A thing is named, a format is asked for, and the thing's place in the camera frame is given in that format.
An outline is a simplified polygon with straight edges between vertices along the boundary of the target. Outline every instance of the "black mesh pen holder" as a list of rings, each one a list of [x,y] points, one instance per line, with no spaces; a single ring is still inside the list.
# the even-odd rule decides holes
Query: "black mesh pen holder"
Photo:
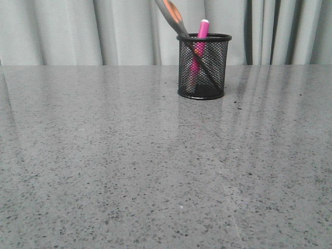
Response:
[[[225,69],[230,35],[208,34],[207,38],[180,37],[178,94],[196,100],[224,95]]]

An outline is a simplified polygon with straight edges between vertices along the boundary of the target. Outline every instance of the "quartz countertop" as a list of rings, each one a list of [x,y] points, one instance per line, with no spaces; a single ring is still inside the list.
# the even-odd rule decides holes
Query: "quartz countertop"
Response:
[[[332,248],[332,66],[0,67],[0,248]]]

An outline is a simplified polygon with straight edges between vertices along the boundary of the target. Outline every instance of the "curtain fold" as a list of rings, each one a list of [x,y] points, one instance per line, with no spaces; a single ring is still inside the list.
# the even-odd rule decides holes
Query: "curtain fold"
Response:
[[[232,35],[228,65],[332,64],[331,0],[173,0],[189,33]],[[177,65],[154,0],[0,0],[2,65]]]

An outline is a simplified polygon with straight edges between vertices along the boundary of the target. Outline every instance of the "scissors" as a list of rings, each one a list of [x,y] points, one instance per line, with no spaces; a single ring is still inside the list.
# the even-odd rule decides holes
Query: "scissors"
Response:
[[[155,0],[161,13],[168,24],[179,36],[190,37],[182,20],[182,16],[176,6],[170,0]]]

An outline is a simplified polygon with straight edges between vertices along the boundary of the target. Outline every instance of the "curtain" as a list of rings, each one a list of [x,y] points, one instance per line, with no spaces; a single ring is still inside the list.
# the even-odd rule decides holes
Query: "curtain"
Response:
[[[228,65],[331,64],[331,0],[173,0],[189,33],[232,35]],[[177,65],[154,0],[0,0],[2,65]]]

